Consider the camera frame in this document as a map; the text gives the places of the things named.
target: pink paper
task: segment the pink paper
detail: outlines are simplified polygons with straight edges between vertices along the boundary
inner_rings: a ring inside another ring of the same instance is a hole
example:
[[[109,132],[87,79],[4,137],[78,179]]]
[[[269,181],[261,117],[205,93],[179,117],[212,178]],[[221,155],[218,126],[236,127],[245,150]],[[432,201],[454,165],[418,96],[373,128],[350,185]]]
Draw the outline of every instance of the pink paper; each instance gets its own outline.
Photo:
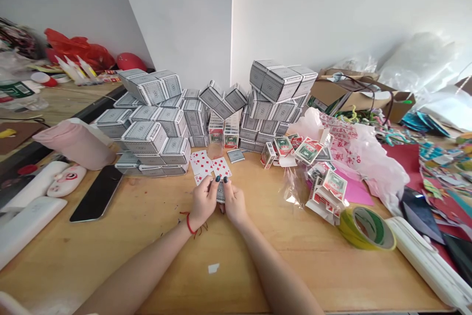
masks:
[[[346,193],[344,194],[344,198],[349,203],[374,205],[374,201],[372,200],[372,197],[370,196],[370,194],[367,192],[364,186],[364,183],[362,181],[353,180],[347,177],[346,175],[344,175],[339,170],[336,170],[336,174],[338,174],[339,176],[341,176],[343,179],[345,179],[348,182],[348,185],[346,187]]]

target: wooden table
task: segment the wooden table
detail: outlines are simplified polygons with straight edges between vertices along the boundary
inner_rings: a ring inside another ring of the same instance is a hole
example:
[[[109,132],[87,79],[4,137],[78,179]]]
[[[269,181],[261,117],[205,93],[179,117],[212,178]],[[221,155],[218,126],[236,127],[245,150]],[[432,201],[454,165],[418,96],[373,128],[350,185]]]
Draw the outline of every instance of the wooden table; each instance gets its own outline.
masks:
[[[121,83],[104,83],[97,86],[76,86],[72,82],[59,84],[54,88],[44,88],[41,90],[41,97],[44,98],[49,106],[43,110],[26,111],[23,113],[15,113],[10,110],[0,109],[0,117],[25,119],[42,115],[46,123],[54,126],[62,120],[68,119],[80,110],[83,110],[96,100],[119,87]],[[0,122],[12,122],[10,120],[2,120]],[[15,154],[32,142],[31,139],[21,144],[8,154],[0,155],[0,162]]]
[[[448,311],[400,251],[357,250],[311,210],[279,193],[283,169],[262,169],[257,153],[231,165],[248,213],[304,279],[326,312]],[[185,176],[125,177],[103,219],[69,223],[98,172],[88,172],[68,205],[0,272],[0,289],[34,314],[71,314],[118,267],[175,226],[192,205]],[[373,209],[390,215],[376,201]],[[208,266],[219,263],[214,274]],[[216,211],[208,231],[190,239],[139,314],[267,313],[269,307],[243,240]]]

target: smartphone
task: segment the smartphone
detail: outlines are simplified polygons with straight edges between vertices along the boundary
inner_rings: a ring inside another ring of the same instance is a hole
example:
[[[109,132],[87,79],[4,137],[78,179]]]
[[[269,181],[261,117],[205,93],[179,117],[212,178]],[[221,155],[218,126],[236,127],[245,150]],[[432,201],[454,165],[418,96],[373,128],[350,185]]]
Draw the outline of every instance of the smartphone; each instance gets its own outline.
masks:
[[[123,174],[114,165],[105,166],[70,217],[71,223],[100,218],[110,203]]]

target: pink cloth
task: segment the pink cloth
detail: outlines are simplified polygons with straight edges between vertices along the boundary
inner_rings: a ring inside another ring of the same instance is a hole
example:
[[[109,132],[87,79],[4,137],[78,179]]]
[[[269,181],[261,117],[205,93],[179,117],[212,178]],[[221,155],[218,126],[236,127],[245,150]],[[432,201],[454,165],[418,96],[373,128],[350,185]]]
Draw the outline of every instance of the pink cloth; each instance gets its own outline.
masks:
[[[100,170],[116,158],[86,127],[70,121],[62,121],[32,138],[89,170]]]

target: green tape roll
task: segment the green tape roll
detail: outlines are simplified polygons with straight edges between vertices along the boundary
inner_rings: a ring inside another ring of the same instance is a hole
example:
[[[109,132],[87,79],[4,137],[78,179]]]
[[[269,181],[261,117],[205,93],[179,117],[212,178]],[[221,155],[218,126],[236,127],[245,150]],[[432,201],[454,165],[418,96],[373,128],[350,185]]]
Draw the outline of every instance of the green tape roll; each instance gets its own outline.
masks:
[[[369,208],[354,207],[342,211],[338,229],[358,249],[392,251],[397,245],[387,223]]]

